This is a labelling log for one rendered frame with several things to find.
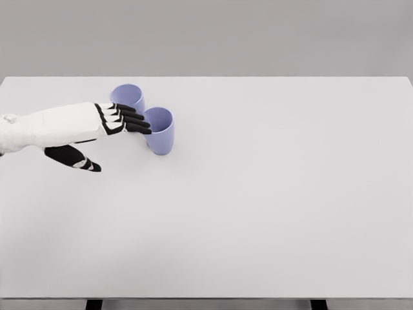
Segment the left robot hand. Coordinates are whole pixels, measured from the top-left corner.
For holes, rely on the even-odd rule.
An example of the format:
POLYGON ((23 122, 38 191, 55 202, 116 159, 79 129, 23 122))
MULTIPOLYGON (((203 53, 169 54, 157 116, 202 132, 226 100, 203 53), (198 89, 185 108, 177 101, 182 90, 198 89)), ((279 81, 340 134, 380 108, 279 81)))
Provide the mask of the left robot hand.
POLYGON ((101 166, 72 145, 122 132, 150 135, 152 130, 136 109, 120 103, 84 102, 28 116, 31 145, 42 148, 47 157, 63 165, 90 172, 101 172, 101 166))

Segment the lavender blue cup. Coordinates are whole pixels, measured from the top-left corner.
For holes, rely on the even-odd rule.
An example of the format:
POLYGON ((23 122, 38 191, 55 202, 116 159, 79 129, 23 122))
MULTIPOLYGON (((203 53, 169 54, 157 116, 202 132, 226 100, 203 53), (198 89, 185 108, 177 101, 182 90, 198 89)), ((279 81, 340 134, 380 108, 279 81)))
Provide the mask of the lavender blue cup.
POLYGON ((154 154, 167 155, 172 150, 175 137, 171 111, 163 107, 152 107, 144 111, 144 117, 152 131, 150 135, 144 135, 147 145, 154 154))
POLYGON ((134 108, 138 114, 143 114, 145 111, 144 95, 137 85, 119 85, 111 91, 109 98, 112 103, 123 104, 134 108))

